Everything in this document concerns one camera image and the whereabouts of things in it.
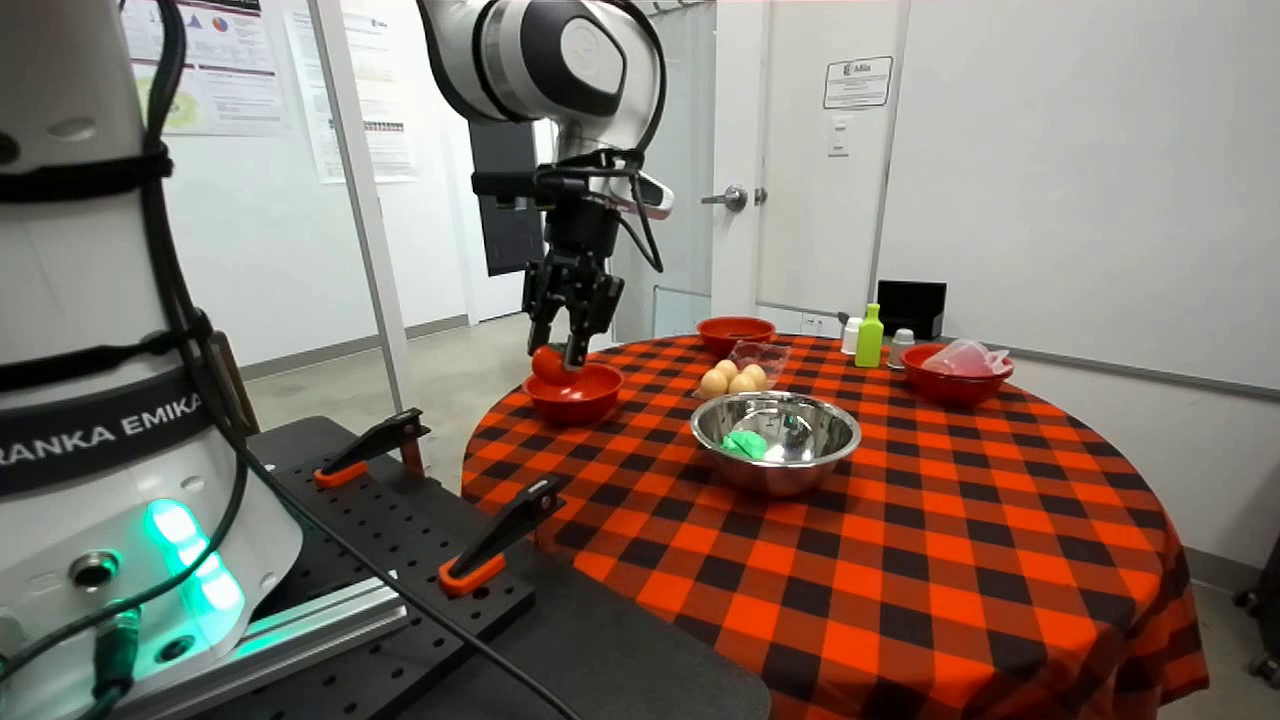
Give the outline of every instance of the door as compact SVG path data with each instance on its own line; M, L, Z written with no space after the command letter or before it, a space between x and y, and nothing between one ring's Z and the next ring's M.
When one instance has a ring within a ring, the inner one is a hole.
M756 256L767 108L771 0L637 0L668 56L668 111L645 171L675 194L652 226L663 273L619 237L613 273L626 279L613 341L680 335L710 311L756 311ZM716 206L740 190L743 207Z

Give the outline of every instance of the poster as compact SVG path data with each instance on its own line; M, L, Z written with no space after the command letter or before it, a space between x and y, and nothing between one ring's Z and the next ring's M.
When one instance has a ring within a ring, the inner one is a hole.
M836 59L825 71L825 111L863 111L889 106L891 59Z
M371 156L377 182L411 182L415 175L415 144L408 133L402 78L397 71L397 33L387 0L343 0L343 28L356 69L356 96L363 140ZM336 144L336 121L325 90L319 50L313 33L313 15L302 7L286 12L286 50L295 63L295 86L302 96L302 121L313 133L313 156L325 183L343 182L343 161Z
M187 69L162 133L256 136L282 129L282 96L256 0L181 0ZM162 28L155 5L121 12L140 96L149 96Z

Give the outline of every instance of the metal bowl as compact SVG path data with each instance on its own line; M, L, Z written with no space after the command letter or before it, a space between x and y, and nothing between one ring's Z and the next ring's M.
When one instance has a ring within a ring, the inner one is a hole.
M863 437L843 407L801 392L716 397L686 426L716 481L760 495L810 493ZM726 433L753 433L756 453L724 449Z

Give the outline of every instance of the red bowl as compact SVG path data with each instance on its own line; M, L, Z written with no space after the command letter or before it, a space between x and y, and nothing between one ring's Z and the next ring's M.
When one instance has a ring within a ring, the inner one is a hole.
M696 323L696 335L710 361L724 361L734 341L771 341L771 323L760 315L707 315Z
M903 354L907 383L932 405L975 407L980 400L996 397L998 383L1012 376L1012 369L996 376L947 376L947 373L925 369L925 361L940 350L947 345L912 345Z
M523 392L548 426L601 426L613 412L619 383L625 376L614 369L587 363L569 383L528 376Z

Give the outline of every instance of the red object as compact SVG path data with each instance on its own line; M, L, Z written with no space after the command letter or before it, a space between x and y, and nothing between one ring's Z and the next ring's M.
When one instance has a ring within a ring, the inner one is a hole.
M535 350L530 354L530 376L548 382L548 383L573 383L573 373L565 369L565 357L557 350Z
M696 323L696 335L710 361L724 361L734 341L771 341L771 323L760 315L707 315Z
M604 363L587 363L569 382L528 376L523 392L530 407L551 426L596 426L613 412L625 376Z
M508 567L508 555L495 554L479 567L471 567L469 577L450 577L450 563L454 563L454 555L434 567L434 579L438 579L445 597L461 601L461 597L471 597L474 589L485 589L488 579L495 579Z
M771 717L1154 720L1209 684L1177 528L1086 426L1012 383L920 405L827 335L786 335L779 390L863 426L810 500L710 483L686 397L698 335L601 354L626 376L609 433L548 433L515 390L474 426L464 495L499 514L569 475L535 541L774 694Z
M360 462L360 463L347 463L347 467L336 467L336 471L316 471L313 483L325 490L325 493L341 493L341 490L347 490L347 483L356 483L363 475L369 475L369 463Z
M947 405L947 407L975 407L980 400L996 397L998 383L1012 376L1012 363L1008 363L1008 373L992 373L992 376L947 376L947 373L925 369L925 361L932 354L940 354L940 350L947 350L947 345L912 345L907 357L903 357L907 383L925 400L934 400L934 405Z

